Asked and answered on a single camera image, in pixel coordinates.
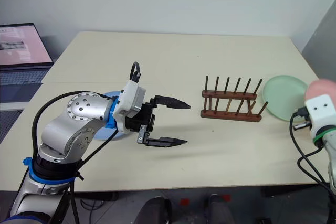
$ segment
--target table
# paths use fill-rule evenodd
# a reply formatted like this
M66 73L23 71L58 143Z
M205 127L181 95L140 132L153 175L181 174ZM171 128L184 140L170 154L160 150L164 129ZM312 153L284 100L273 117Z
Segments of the table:
M43 83L124 83L132 63L142 83L214 85L231 77L258 81L280 74L316 78L288 37L211 36L84 31L79 33Z
M312 71L304 68L302 71L299 68L297 70L303 81L310 82L316 78ZM188 143L171 148L147 147L137 144L136 133L131 133L109 143L81 169L85 180L82 182L76 179L76 191L311 183L310 178L296 166L299 154L289 137L287 122L266 111L259 123L204 119L199 116L203 107L202 83L182 86L171 82L159 84L140 81L140 84L147 90L146 101L155 94L160 94L176 97L191 105L190 110L159 106L154 110L156 121L151 134L151 137L177 137L188 140ZM68 91L90 90L104 93L120 90L123 85L43 84L0 145L0 190L17 190L26 169L22 165L22 159L32 154L32 120L46 101ZM42 115L38 126L39 137L46 124L66 109L69 99L58 101ZM259 97L256 110L261 106ZM308 130L299 131L296 136L304 152L314 150ZM85 156L99 144L100 140L92 141ZM312 161L327 178L326 152L314 156Z
M0 111L24 110L29 102L2 102Z

